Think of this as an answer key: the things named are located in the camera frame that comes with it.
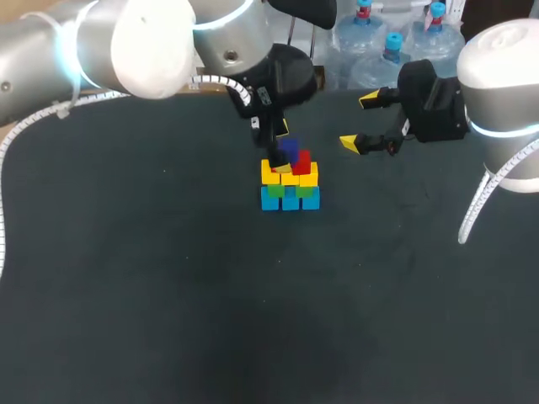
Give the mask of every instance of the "dark blue block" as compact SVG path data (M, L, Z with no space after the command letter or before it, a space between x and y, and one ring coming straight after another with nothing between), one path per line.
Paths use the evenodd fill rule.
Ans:
M296 197L296 187L286 187L283 210L299 210L300 199Z
M303 210L319 210L320 209L320 187L312 189L311 198L302 198Z
M290 164L296 164L300 159L300 144L297 139L280 139L279 149L285 152Z
M279 198L270 197L268 187L262 187L260 195L262 199L262 210L279 210Z

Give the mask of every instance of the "white coiled cable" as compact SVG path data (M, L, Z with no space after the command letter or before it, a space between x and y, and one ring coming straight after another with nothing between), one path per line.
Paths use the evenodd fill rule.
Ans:
M490 198L490 195L494 192L498 185L513 171L516 166L526 160L529 156L539 150L539 139L533 141L524 149L516 153L490 180L490 174L488 172L483 176L483 180L479 184L478 191L473 197L470 208L464 217L461 230L458 233L458 242L465 244L472 232L473 225L481 213L481 210L485 206Z
M192 83L202 83L202 82L213 82L216 84L222 84L224 86L232 88L245 106L251 104L251 94L249 91L241 85L239 82L236 82L227 77L221 76L194 76L191 78ZM110 99L124 98L129 97L128 94L118 93L116 91L111 91L108 93L99 93L94 95L88 95L77 100L72 106L80 107L83 105L100 103L103 101L108 101ZM6 229L5 229L5 220L3 215L3 194L2 194L2 174L3 174L3 163L5 161L6 155L8 153L8 148L11 146L13 141L19 136L26 128L35 124L39 120L42 120L53 114L58 114L59 112L65 111L67 108L70 108L72 104L71 101L65 103L54 104L48 108L42 109L41 111L32 114L25 120L21 120L14 126L8 133L8 135L0 143L0 280L2 280L4 264L6 259Z

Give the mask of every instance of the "plastic water jug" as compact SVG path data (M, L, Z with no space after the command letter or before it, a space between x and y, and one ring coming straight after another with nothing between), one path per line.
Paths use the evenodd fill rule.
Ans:
M383 24L371 16L371 7L372 0L357 0L356 14L336 25L325 63L328 89L346 89L354 63L367 51L382 47Z
M425 23L414 23L409 38L409 54L414 61L430 60L439 77L455 77L456 62L466 41L458 29L442 23L446 15L444 3L432 3L430 15L432 17L428 15Z
M401 52L402 46L403 36L398 32L389 33L383 53L365 55L352 67L349 88L396 88L398 73L403 64L410 61L410 57Z

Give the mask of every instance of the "stack of blocks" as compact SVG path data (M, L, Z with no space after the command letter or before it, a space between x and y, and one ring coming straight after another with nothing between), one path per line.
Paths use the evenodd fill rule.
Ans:
M319 210L318 165L311 161L309 150L299 150L294 139L280 141L288 156L291 172L278 173L262 160L262 210Z

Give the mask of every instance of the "dark mat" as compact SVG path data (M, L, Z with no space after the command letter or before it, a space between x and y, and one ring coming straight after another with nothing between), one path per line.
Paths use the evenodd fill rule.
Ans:
M265 214L224 96L49 118L3 169L2 404L526 404L539 397L537 196L497 191L477 139L358 157L357 95L289 123L322 210Z

